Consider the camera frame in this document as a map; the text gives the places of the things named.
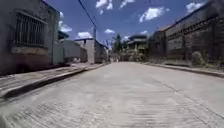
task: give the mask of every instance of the sky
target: sky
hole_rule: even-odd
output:
[[[93,24],[78,0],[45,0],[60,12],[59,28],[70,39],[89,38]],[[105,43],[118,33],[150,35],[204,5],[207,0],[81,0],[97,26],[97,40]]]

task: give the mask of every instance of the window grille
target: window grille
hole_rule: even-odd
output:
[[[17,13],[15,44],[43,47],[45,23],[32,16]]]

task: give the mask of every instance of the street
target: street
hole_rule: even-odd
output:
[[[0,107],[0,128],[223,128],[224,79],[112,63]]]

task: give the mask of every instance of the sidewalk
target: sidewalk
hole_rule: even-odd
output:
[[[67,77],[104,66],[105,64],[75,64],[45,71],[15,74],[0,78],[0,98],[10,98]]]
[[[141,64],[224,78],[224,72],[218,71],[218,70],[212,70],[212,69],[206,69],[206,68],[188,68],[188,67],[180,67],[180,66],[168,66],[168,65],[162,65],[162,64],[153,64],[149,62],[141,63]]]

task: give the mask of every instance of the cloud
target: cloud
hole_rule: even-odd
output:
[[[63,14],[63,12],[60,12],[60,18],[61,18],[61,19],[64,18],[64,14]]]
[[[123,40],[128,40],[130,36],[124,36]]]
[[[141,32],[141,34],[147,34],[147,33],[148,33],[147,30]]]
[[[96,2],[96,8],[99,8],[100,14],[103,14],[104,10],[113,10],[113,0],[99,0]]]
[[[104,32],[105,32],[106,34],[115,33],[115,31],[114,31],[114,30],[111,30],[111,29],[106,29]]]
[[[59,21],[59,30],[61,30],[62,32],[70,32],[72,31],[72,28],[64,24],[63,21]]]
[[[165,12],[168,12],[170,9],[169,8],[164,8],[164,7],[158,7],[158,8],[151,8],[149,7],[148,10],[146,10],[142,16],[139,19],[139,22],[143,22],[145,20],[152,20],[157,17],[162,16]]]
[[[96,2],[96,8],[100,8],[107,4],[107,0],[99,0]]]
[[[110,2],[107,6],[107,10],[112,10],[113,9],[113,3]]]
[[[85,38],[93,38],[93,36],[89,32],[79,32],[77,39],[85,39]]]
[[[103,10],[100,11],[100,15],[103,14]]]
[[[72,28],[69,27],[67,24],[65,24],[62,19],[64,18],[64,14],[63,12],[60,12],[60,21],[58,24],[59,30],[61,30],[62,32],[70,32],[72,31]]]
[[[134,3],[134,2],[135,0],[123,0],[123,2],[121,3],[120,9],[126,6],[128,3]]]
[[[204,5],[204,3],[190,3],[190,4],[186,5],[187,13],[191,13],[203,5]]]

